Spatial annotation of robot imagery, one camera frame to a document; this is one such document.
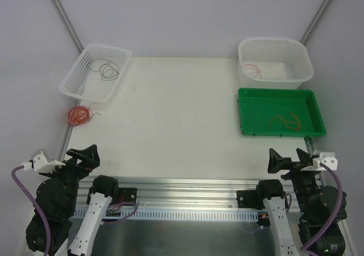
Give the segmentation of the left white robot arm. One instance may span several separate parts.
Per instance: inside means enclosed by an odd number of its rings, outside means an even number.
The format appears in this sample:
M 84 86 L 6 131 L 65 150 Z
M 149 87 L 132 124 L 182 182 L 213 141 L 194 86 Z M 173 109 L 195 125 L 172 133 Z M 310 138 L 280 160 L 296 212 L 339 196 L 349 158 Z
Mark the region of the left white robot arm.
M 42 151 L 33 159 L 35 172 L 48 179 L 36 191 L 40 210 L 34 220 L 44 222 L 45 231 L 36 231 L 31 243 L 45 255 L 91 255 L 93 242 L 107 207 L 119 199 L 118 182 L 108 176 L 98 176 L 91 186 L 88 209 L 79 231 L 71 244 L 68 232 L 70 218 L 76 210 L 79 182 L 100 166 L 95 144 L 83 149 L 67 151 L 68 160 L 49 160 Z

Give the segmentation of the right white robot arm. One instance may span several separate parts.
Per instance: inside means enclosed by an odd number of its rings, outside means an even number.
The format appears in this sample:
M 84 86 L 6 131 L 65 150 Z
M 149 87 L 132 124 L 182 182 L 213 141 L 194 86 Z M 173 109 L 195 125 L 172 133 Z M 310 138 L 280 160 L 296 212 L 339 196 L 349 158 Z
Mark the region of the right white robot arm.
M 338 223 L 347 218 L 346 193 L 336 175 L 338 160 L 334 152 L 309 154 L 296 150 L 299 161 L 284 158 L 269 150 L 268 173 L 286 170 L 283 180 L 292 182 L 301 216 L 297 247 L 289 227 L 287 193 L 279 180 L 261 180 L 255 193 L 256 203 L 267 211 L 276 255 L 343 255 L 346 244 Z

